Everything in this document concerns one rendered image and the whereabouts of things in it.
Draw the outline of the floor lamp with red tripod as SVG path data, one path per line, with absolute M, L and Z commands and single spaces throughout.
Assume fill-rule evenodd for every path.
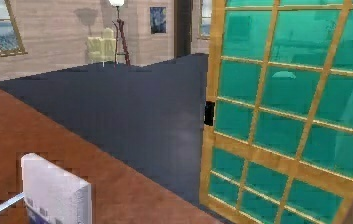
M 125 0 L 108 0 L 108 2 L 112 7 L 116 8 L 117 19 L 113 21 L 113 25 L 116 28 L 117 35 L 121 39 L 122 49 L 123 49 L 123 51 L 121 52 L 121 55 L 124 56 L 125 63 L 127 65 L 130 65 L 128 46 L 127 46 L 127 41 L 124 33 L 124 21 L 120 18 L 120 8 L 124 5 Z

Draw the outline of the wooden door with green glass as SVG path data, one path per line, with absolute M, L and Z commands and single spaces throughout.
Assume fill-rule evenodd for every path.
M 233 224 L 353 224 L 353 0 L 212 0 L 199 200 Z

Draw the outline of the white box appliance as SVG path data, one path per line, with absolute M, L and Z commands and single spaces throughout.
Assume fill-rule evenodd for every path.
M 92 187 L 35 153 L 21 158 L 29 224 L 92 224 Z

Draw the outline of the dark blue framed picture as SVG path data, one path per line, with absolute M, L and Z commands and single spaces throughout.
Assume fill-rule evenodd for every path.
M 166 8 L 150 8 L 150 29 L 152 34 L 166 32 Z

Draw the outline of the window with pale frame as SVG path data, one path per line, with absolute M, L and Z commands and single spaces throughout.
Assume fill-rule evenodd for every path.
M 210 35 L 212 0 L 200 0 L 199 34 L 206 38 Z

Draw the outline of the grey metal bar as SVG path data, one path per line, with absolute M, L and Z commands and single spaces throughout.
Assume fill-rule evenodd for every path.
M 0 212 L 4 211 L 5 209 L 9 208 L 10 206 L 14 205 L 18 201 L 24 198 L 24 193 L 21 192 L 14 197 L 8 199 L 7 201 L 0 204 Z

